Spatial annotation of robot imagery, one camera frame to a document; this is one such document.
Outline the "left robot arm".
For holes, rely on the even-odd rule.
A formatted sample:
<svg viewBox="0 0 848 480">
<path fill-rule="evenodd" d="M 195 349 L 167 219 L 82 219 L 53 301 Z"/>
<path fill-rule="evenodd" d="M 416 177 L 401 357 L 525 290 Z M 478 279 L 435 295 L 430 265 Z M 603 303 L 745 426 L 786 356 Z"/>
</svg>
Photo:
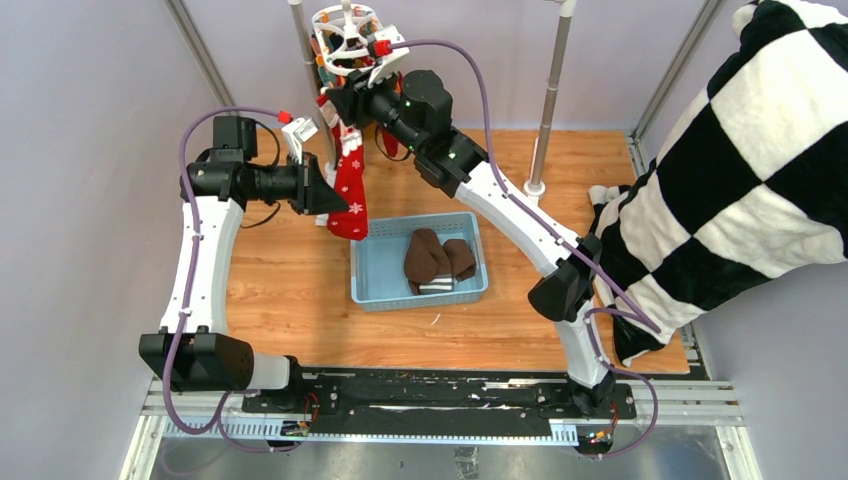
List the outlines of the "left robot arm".
<svg viewBox="0 0 848 480">
<path fill-rule="evenodd" d="M 213 120 L 212 146 L 183 167 L 184 229 L 174 287 L 158 331 L 139 341 L 140 357 L 170 393 L 251 391 L 283 413 L 305 403 L 297 359 L 259 354 L 230 336 L 226 313 L 233 247 L 249 203 L 289 204 L 301 215 L 348 206 L 304 149 L 317 131 L 313 120 L 279 120 L 288 151 L 269 165 L 254 161 L 260 122 L 221 115 Z"/>
</svg>

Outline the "red snowflake christmas sock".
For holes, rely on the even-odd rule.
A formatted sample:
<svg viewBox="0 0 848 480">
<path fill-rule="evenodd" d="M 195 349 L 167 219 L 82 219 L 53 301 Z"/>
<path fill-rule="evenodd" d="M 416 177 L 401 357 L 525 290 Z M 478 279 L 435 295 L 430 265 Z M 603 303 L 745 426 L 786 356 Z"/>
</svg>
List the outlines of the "red snowflake christmas sock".
<svg viewBox="0 0 848 480">
<path fill-rule="evenodd" d="M 335 236 L 360 241 L 368 235 L 368 210 L 364 188 L 364 146 L 362 131 L 344 123 L 326 95 L 326 88 L 317 97 L 317 105 L 329 127 L 339 154 L 334 172 L 333 188 L 348 204 L 346 210 L 330 213 L 328 230 Z"/>
</svg>

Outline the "light blue plastic basket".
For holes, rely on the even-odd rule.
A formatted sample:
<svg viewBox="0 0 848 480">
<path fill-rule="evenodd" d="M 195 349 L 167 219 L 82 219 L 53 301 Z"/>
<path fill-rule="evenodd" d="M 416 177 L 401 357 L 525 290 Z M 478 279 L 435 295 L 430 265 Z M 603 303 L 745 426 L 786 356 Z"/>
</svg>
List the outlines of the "light blue plastic basket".
<svg viewBox="0 0 848 480">
<path fill-rule="evenodd" d="M 470 212 L 371 220 L 351 243 L 351 297 L 367 312 L 472 303 L 487 288 Z"/>
</svg>

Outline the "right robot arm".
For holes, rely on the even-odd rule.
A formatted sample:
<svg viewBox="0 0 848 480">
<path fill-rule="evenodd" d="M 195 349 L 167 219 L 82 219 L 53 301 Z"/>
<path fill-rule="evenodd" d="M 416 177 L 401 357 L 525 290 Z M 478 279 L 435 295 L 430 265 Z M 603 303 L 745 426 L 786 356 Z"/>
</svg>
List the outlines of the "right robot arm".
<svg viewBox="0 0 848 480">
<path fill-rule="evenodd" d="M 354 72 L 325 94 L 344 124 L 382 127 L 411 151 L 422 179 L 483 216 L 519 248 L 541 276 L 528 301 L 553 322 L 567 359 L 567 403 L 589 418 L 607 409 L 615 378 L 589 312 L 600 241 L 557 224 L 503 176 L 489 148 L 454 126 L 453 97 L 434 71 L 374 84 Z"/>
</svg>

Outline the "brown sock striped cuff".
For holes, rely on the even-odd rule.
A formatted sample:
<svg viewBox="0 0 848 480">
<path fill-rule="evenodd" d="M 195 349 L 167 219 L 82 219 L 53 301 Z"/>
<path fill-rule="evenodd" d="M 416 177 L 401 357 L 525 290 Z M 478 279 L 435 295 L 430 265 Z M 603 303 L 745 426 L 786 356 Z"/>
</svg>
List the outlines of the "brown sock striped cuff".
<svg viewBox="0 0 848 480">
<path fill-rule="evenodd" d="M 419 295 L 452 292 L 457 283 L 468 280 L 476 274 L 477 262 L 471 247 L 465 240 L 446 240 L 442 248 L 450 269 L 447 273 L 436 274 L 430 282 L 419 284 L 417 286 Z"/>
</svg>

